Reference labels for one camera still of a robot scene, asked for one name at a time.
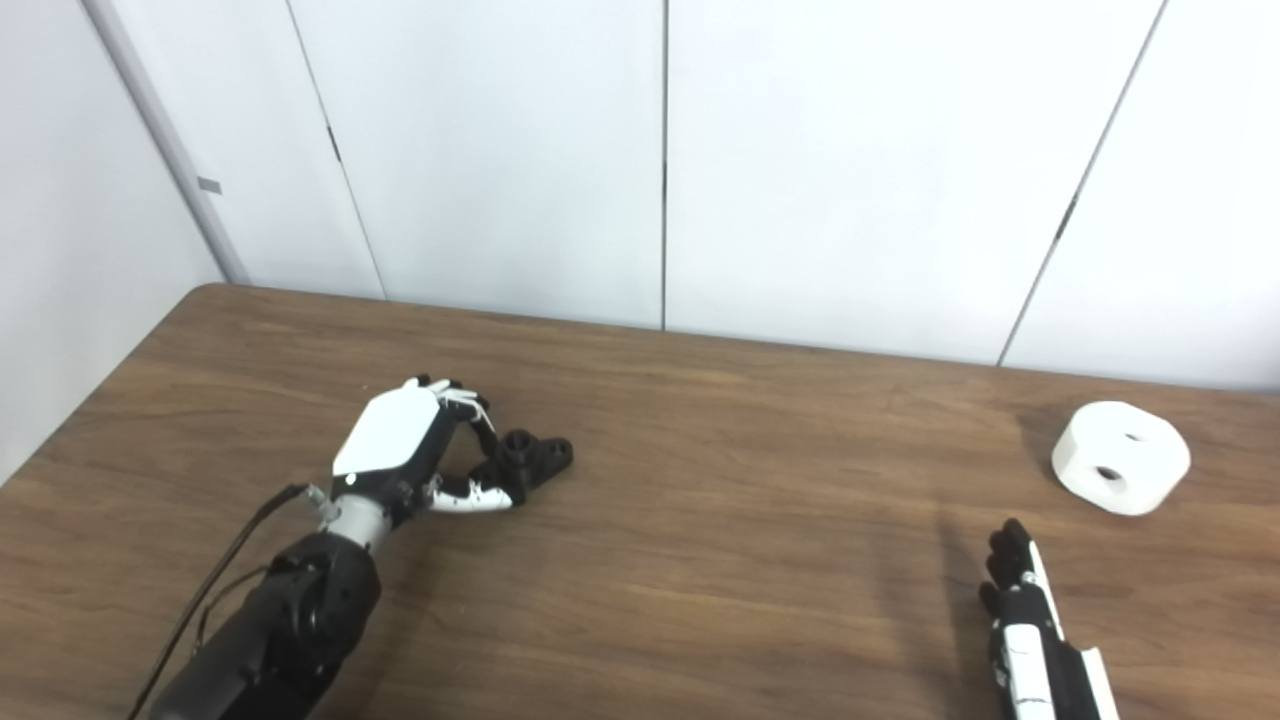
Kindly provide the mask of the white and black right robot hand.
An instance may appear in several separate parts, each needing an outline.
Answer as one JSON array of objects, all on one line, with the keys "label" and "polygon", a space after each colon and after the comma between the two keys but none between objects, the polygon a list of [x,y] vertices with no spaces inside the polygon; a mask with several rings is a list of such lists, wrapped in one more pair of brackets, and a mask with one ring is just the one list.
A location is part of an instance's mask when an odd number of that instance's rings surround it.
[{"label": "white and black right robot hand", "polygon": [[1015,518],[988,539],[978,596],[991,618],[989,665],[1006,719],[1116,719],[1100,650],[1065,637],[1039,548]]}]

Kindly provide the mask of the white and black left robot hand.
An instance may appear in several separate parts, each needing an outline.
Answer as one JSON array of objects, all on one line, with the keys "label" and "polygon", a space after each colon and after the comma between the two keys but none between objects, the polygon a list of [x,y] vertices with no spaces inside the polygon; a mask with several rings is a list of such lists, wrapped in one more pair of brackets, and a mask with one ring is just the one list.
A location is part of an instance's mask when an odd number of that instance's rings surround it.
[{"label": "white and black left robot hand", "polygon": [[470,427],[485,457],[498,446],[489,404],[449,379],[416,375],[371,398],[332,464],[332,500],[374,502],[393,527],[422,511],[494,512],[521,505],[517,491],[439,473],[454,432]]}]

